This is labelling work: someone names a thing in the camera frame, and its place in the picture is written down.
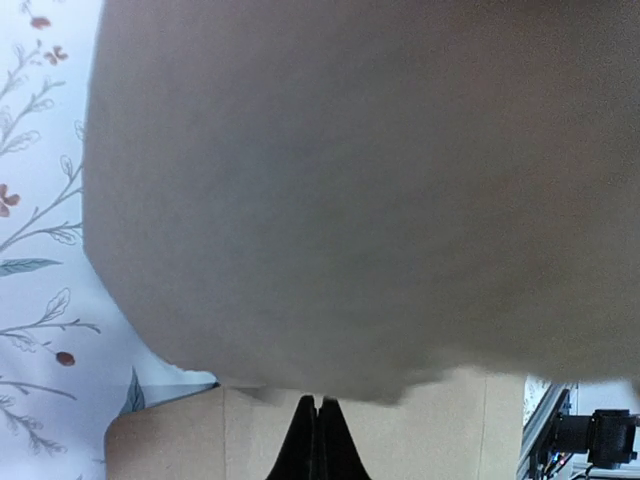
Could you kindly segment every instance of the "brown surface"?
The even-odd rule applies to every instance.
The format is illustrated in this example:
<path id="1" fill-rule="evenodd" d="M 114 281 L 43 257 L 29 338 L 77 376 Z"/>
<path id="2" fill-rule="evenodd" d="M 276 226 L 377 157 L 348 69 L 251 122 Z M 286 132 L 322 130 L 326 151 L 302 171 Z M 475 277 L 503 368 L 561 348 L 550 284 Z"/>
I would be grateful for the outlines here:
<path id="1" fill-rule="evenodd" d="M 341 402 L 374 479 L 514 478 L 524 380 L 458 372 L 399 408 Z M 264 480 L 300 395 L 278 406 L 233 390 L 125 416 L 109 431 L 109 480 Z"/>

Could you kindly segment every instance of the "floral wallpaper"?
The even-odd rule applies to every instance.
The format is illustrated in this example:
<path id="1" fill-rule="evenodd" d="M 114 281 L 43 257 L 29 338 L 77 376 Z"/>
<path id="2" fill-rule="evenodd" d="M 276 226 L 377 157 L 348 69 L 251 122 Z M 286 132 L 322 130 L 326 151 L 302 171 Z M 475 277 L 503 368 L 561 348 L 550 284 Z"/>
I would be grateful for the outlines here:
<path id="1" fill-rule="evenodd" d="M 82 250 L 101 3 L 0 2 L 0 478 L 106 478 L 118 415 L 212 388 L 155 356 Z"/>

